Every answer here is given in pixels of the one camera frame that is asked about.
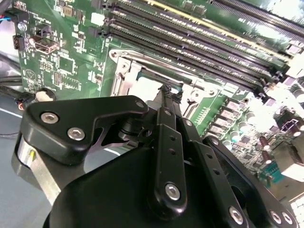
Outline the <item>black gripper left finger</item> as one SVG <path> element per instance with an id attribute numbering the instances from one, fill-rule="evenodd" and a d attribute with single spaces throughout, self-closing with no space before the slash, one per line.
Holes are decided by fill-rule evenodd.
<path id="1" fill-rule="evenodd" d="M 151 149 L 148 206 L 156 216 L 178 216 L 188 204 L 177 128 L 182 96 L 162 85 L 147 103 L 125 95 L 32 104 L 21 122 L 20 160 L 53 206 L 72 181 L 133 149 Z"/>

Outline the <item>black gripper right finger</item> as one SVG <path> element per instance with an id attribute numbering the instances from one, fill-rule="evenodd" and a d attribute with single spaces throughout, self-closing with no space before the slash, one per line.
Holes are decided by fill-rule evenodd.
<path id="1" fill-rule="evenodd" d="M 201 139 L 179 118 L 183 151 L 194 165 L 195 193 L 206 193 L 216 228 L 296 228 L 294 216 L 214 136 Z"/>

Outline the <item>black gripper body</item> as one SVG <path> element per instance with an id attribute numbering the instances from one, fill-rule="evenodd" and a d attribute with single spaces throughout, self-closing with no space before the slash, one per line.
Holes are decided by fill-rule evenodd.
<path id="1" fill-rule="evenodd" d="M 165 221 L 149 208 L 153 150 L 133 149 L 69 183 L 48 217 L 50 228 L 228 228 L 199 171 L 185 164 L 188 204 Z"/>

